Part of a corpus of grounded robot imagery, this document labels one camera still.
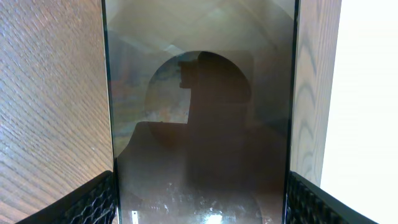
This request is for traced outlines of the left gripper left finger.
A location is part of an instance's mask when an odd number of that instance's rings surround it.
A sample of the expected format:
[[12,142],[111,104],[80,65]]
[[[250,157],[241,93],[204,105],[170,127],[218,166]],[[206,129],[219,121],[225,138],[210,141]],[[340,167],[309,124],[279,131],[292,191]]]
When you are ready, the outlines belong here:
[[112,223],[116,206],[114,175],[106,170],[17,224]]

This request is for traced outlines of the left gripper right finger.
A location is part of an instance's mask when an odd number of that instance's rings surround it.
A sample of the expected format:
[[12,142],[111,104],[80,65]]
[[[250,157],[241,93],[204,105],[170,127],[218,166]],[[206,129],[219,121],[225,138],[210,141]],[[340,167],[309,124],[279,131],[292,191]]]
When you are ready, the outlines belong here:
[[286,224],[376,224],[296,172],[287,179]]

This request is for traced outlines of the Galaxy S25 Ultra smartphone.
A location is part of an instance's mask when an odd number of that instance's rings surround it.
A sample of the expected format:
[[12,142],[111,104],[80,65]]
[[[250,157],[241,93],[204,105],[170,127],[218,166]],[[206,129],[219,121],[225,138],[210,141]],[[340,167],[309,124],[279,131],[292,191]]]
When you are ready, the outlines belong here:
[[104,0],[119,223],[283,223],[297,1]]

